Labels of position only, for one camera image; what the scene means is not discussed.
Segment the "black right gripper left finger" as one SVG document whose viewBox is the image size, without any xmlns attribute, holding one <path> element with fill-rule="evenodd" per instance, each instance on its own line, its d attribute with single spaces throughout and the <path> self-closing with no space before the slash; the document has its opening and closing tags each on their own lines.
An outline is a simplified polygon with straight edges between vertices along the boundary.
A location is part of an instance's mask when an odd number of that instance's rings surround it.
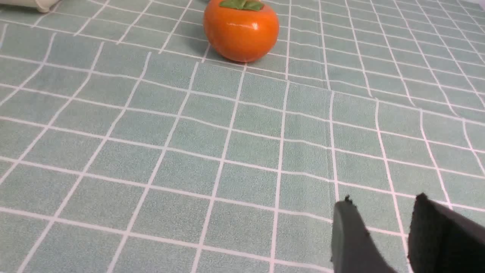
<svg viewBox="0 0 485 273">
<path fill-rule="evenodd" d="M 395 273 L 349 195 L 333 207 L 331 262 L 335 273 Z"/>
</svg>

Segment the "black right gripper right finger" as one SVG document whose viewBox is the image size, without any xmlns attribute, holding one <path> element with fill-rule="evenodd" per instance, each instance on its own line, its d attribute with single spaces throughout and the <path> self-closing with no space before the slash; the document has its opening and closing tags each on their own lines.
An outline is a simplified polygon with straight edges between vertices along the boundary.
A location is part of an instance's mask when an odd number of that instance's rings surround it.
<svg viewBox="0 0 485 273">
<path fill-rule="evenodd" d="M 483 273 L 485 229 L 421 193 L 413 206 L 408 259 L 415 273 Z"/>
</svg>

